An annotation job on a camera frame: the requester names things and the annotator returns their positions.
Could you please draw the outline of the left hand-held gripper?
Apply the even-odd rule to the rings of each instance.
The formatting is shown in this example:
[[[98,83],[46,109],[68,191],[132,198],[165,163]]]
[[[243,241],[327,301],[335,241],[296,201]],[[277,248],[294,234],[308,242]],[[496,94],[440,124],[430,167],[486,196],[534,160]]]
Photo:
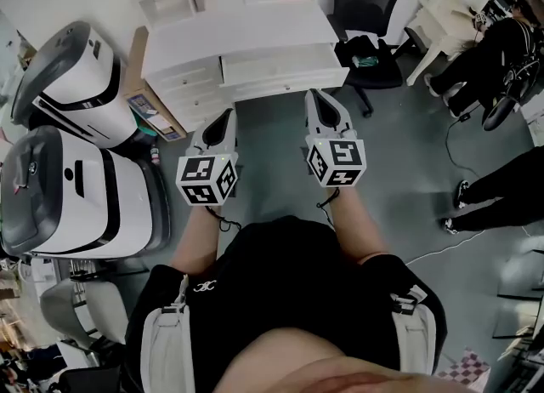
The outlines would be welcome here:
[[[238,181],[237,115],[233,108],[210,116],[178,159],[175,185],[190,206],[222,206]]]

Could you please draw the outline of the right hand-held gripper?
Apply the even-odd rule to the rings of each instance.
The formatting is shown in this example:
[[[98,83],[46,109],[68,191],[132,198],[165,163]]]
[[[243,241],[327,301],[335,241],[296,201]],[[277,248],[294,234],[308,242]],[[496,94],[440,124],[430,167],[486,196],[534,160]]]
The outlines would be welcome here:
[[[357,137],[348,110],[330,94],[310,89],[305,97],[309,148],[306,162],[324,188],[353,187],[366,171],[363,139]],[[340,133],[319,134],[318,121],[326,128],[349,128]]]

